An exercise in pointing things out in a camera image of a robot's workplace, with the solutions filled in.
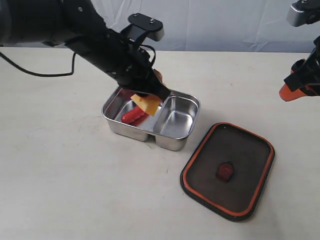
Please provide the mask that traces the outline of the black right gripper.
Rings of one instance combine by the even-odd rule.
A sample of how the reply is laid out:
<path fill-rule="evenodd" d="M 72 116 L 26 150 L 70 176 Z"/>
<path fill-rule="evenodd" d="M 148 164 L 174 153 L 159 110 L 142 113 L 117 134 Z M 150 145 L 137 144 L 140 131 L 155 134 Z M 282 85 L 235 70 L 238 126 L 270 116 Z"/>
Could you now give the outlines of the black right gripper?
<path fill-rule="evenodd" d="M 291 74 L 284 79 L 279 91 L 280 98 L 290 102 L 302 97 L 320 95 L 320 48 L 315 47 L 307 59 L 296 61 L 290 70 Z"/>

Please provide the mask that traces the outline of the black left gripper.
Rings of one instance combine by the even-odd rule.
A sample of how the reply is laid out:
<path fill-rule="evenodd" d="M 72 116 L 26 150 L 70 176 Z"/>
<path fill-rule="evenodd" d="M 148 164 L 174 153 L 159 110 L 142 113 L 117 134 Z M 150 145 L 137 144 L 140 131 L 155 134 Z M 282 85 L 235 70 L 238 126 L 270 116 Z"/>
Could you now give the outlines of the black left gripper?
<path fill-rule="evenodd" d="M 139 95 L 154 95 L 165 100 L 171 93 L 163 82 L 163 75 L 153 69 L 155 60 L 143 49 L 148 32 L 125 36 L 109 32 L 105 37 L 104 72 L 124 89 Z"/>

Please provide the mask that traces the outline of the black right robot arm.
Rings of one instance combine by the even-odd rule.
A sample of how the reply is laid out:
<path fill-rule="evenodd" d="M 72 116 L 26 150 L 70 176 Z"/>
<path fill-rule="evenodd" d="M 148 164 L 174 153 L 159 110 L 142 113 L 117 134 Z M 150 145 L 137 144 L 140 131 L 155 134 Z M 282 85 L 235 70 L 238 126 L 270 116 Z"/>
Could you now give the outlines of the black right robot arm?
<path fill-rule="evenodd" d="M 291 66 L 290 75 L 284 79 L 279 96 L 285 102 L 320 95 L 320 38 L 313 43 L 315 48 L 308 58 L 296 61 Z"/>

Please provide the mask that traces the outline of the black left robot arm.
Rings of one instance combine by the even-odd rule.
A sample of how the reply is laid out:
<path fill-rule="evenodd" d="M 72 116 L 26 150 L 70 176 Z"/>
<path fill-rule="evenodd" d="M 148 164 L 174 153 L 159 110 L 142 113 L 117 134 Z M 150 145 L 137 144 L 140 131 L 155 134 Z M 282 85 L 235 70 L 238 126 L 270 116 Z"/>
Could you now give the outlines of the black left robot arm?
<path fill-rule="evenodd" d="M 142 13 L 120 32 L 108 28 L 89 0 L 3 0 L 0 43 L 64 45 L 77 56 L 142 97 L 165 100 L 170 90 L 156 76 L 145 39 L 160 41 L 163 23 Z"/>

